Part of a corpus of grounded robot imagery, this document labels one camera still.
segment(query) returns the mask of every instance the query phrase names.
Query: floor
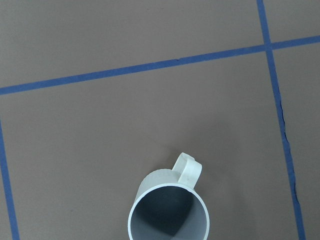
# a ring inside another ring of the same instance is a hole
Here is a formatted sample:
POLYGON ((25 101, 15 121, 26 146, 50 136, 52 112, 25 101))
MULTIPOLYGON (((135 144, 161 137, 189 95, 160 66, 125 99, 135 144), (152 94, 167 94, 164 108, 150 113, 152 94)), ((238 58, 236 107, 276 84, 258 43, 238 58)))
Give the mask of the floor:
POLYGON ((320 2, 3 0, 0 239, 129 239, 185 152, 209 240, 320 236, 320 2))

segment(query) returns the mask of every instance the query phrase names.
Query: blue tape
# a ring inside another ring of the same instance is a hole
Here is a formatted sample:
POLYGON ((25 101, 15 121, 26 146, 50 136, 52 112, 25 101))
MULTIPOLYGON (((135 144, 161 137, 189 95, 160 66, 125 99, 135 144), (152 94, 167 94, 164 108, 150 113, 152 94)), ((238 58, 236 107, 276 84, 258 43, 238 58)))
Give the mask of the blue tape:
POLYGON ((289 183, 290 183, 290 191, 291 191, 291 198, 293 202, 297 232, 298 232, 299 240, 306 240, 301 207, 300 207, 300 203, 298 201, 298 197, 296 193, 296 176, 295 176, 295 170, 294 170, 294 163, 291 155, 290 143, 286 136, 284 112, 281 104, 281 94, 280 94, 280 89, 278 84, 278 76, 276 72, 274 54, 272 51, 272 44, 270 40, 266 10, 265 10, 263 0, 257 0, 256 2, 257 2, 258 12, 259 12, 263 41, 265 44, 265 53, 266 53, 266 58, 268 62, 268 67, 269 67, 269 74, 270 74, 270 79, 272 84, 278 122, 280 126, 280 131, 281 131, 282 145, 284 150, 286 169, 287 169, 289 183))
POLYGON ((237 48, 237 49, 226 50, 226 51, 188 56, 180 59, 171 59, 171 60, 141 64, 141 65, 127 66, 127 67, 121 67, 116 69, 85 73, 85 74, 74 75, 74 76, 60 77, 60 78, 44 80, 44 81, 36 81, 36 82, 25 83, 20 85, 1 87, 0 95, 7 95, 7 94, 25 92, 25 91, 35 90, 35 89, 43 89, 43 88, 49 88, 53 86, 150 71, 155 69, 163 69, 163 68, 175 67, 180 65, 193 64, 193 63, 235 57, 235 56, 246 55, 246 54, 254 54, 254 53, 263 52, 264 50, 265 50, 264 45, 243 47, 243 48, 237 48))
POLYGON ((16 211, 14 206, 14 198, 11 191, 11 184, 9 178, 9 171, 7 165, 6 151, 4 137, 2 133, 2 126, 0 121, 0 168, 2 174, 2 182, 5 194, 6 207, 9 216, 9 222, 11 227, 12 240, 20 240, 18 223, 16 218, 16 211))
POLYGON ((316 44, 316 43, 320 43, 320 35, 304 37, 304 38, 288 40, 288 41, 274 42, 271 44, 271 47, 272 49, 276 50, 276 49, 291 48, 291 47, 307 45, 307 44, 316 44))

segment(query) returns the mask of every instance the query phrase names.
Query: painter's tape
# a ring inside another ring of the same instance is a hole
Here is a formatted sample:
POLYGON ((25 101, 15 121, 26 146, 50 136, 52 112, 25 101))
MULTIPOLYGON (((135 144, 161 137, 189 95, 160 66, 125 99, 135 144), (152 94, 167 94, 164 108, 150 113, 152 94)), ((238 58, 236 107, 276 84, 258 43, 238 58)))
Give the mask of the painter's tape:
POLYGON ((310 37, 304 37, 294 40, 288 40, 288 41, 279 41, 274 42, 271 44, 272 49, 285 49, 285 48, 291 48, 291 47, 297 47, 307 44, 316 44, 320 43, 320 35, 319 36, 310 36, 310 37))
POLYGON ((9 222, 11 227, 12 240, 20 240, 18 223, 16 218, 16 211, 14 205, 14 198, 11 191, 11 184, 9 178, 9 171, 7 165, 6 151, 4 137, 2 133, 2 126, 0 121, 0 168, 2 174, 3 189, 8 210, 9 222))
POLYGON ((60 77, 60 78, 44 80, 44 81, 36 81, 36 82, 19 84, 19 85, 6 86, 6 87, 0 88, 0 95, 25 92, 25 91, 35 90, 35 89, 49 88, 53 86, 66 85, 66 84, 72 84, 72 83, 78 83, 78 82, 96 80, 96 79, 102 79, 102 78, 109 78, 109 77, 114 77, 119 75, 145 72, 145 71, 156 70, 156 69, 164 69, 164 68, 175 67, 175 66, 186 65, 186 64, 194 64, 199 62, 235 57, 240 55, 254 54, 254 53, 263 52, 264 50, 265 50, 264 45, 257 45, 257 46, 212 52, 212 53, 195 55, 195 56, 188 56, 188 57, 183 57, 179 59, 151 62, 151 63, 141 64, 141 65, 127 66, 127 67, 115 68, 110 70, 85 73, 80 75, 60 77))
POLYGON ((266 10, 265 10, 263 0, 257 0, 256 2, 257 2, 258 12, 259 12, 263 41, 265 44, 265 53, 266 53, 266 58, 268 62, 268 67, 269 67, 269 74, 271 78, 271 85, 272 85, 273 96, 274 96, 274 101, 275 101, 275 106, 276 106, 276 111, 278 116, 278 122, 280 125, 286 169, 289 177, 291 198, 292 198, 293 209, 295 214, 295 222, 297 226, 299 240, 306 240, 301 207, 300 207, 300 203, 298 201, 298 197, 296 193, 296 176, 295 176, 295 170, 294 170, 294 163, 293 163, 293 158, 290 151, 290 143, 286 136, 286 125, 285 125, 285 120, 283 115, 284 112, 281 105, 281 94, 280 94, 280 89, 278 84, 278 76, 276 72, 276 65, 275 65, 275 59, 274 59, 274 54, 272 50, 272 44, 270 40, 266 10))

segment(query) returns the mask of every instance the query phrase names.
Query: mug handle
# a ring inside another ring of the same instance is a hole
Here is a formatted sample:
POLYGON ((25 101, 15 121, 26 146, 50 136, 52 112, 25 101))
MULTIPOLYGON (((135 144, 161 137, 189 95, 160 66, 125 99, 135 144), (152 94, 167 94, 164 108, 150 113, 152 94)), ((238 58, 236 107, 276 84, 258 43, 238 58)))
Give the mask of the mug handle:
POLYGON ((178 183, 194 189, 202 170, 202 165, 192 156, 182 152, 177 158, 172 171, 180 174, 178 183))

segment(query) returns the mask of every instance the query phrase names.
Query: cup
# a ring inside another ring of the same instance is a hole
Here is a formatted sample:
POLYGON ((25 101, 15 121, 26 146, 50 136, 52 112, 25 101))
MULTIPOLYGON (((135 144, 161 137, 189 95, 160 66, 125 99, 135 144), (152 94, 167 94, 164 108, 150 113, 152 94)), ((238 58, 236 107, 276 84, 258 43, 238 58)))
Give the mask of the cup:
POLYGON ((128 218, 130 240, 206 240, 209 214, 194 187, 202 165, 181 153, 173 169, 148 174, 128 218))

